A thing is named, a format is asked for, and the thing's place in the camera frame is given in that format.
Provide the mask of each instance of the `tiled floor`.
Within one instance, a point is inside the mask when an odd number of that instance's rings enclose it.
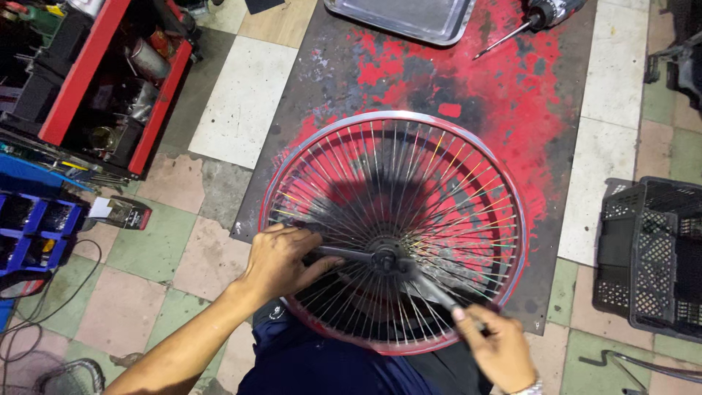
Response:
[[[645,51],[673,40],[671,15],[659,13],[662,1],[654,0],[650,12],[646,0],[597,5],[548,322],[543,337],[527,334],[547,394],[620,394],[633,388],[611,364],[579,361],[599,360],[603,349],[702,370],[702,345],[636,330],[626,319],[592,307],[591,266],[604,181],[661,176],[702,183],[699,113],[664,82],[640,83]],[[206,27],[200,40],[205,61],[190,67],[148,177],[124,191],[154,210],[148,227],[138,232],[98,224],[81,234],[101,246],[101,263],[61,314],[44,322],[39,350],[51,357],[11,365],[12,384],[31,384],[47,364],[83,357],[99,362],[109,383],[246,268],[250,245],[229,238],[229,231],[313,6],[314,0],[289,0],[249,15],[244,0],[225,0],[199,20]],[[56,276],[44,313],[73,293],[97,258],[90,243],[78,245]],[[19,314],[31,314],[37,302],[38,297],[22,300]],[[12,354],[31,346],[32,330],[18,336]],[[253,343],[250,325],[242,324],[193,393],[205,388],[235,393],[253,365]],[[700,384],[631,369],[653,395],[702,394]]]

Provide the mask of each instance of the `bicycle wheel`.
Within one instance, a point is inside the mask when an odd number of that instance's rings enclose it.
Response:
[[[309,137],[266,191],[259,230],[275,223],[414,258],[464,306],[503,306],[526,259],[524,210],[503,162],[470,132],[414,112],[356,115]],[[458,340],[450,312],[392,268],[349,261],[284,301],[317,332],[381,354]]]

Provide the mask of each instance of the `drill bit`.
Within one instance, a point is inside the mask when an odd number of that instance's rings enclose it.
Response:
[[[491,49],[495,48],[496,46],[502,44],[503,42],[511,39],[513,36],[515,36],[517,33],[522,32],[526,29],[529,29],[531,27],[531,21],[527,21],[524,23],[522,26],[519,26],[514,32],[511,32],[507,34],[506,36],[502,37],[499,41],[497,41],[495,44],[490,45],[489,47],[485,48],[484,50],[480,51],[473,60],[478,59],[479,57],[483,56],[484,54],[490,52]]]

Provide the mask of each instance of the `left hand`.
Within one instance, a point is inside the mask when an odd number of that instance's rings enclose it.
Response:
[[[324,257],[309,267],[302,258],[322,244],[322,236],[308,229],[268,226],[253,237],[249,265],[237,281],[260,303],[293,294],[312,284],[321,274],[343,264],[340,257]]]

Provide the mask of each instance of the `metal tray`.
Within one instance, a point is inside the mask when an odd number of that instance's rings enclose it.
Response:
[[[332,12],[437,46],[463,36],[475,0],[324,0]]]

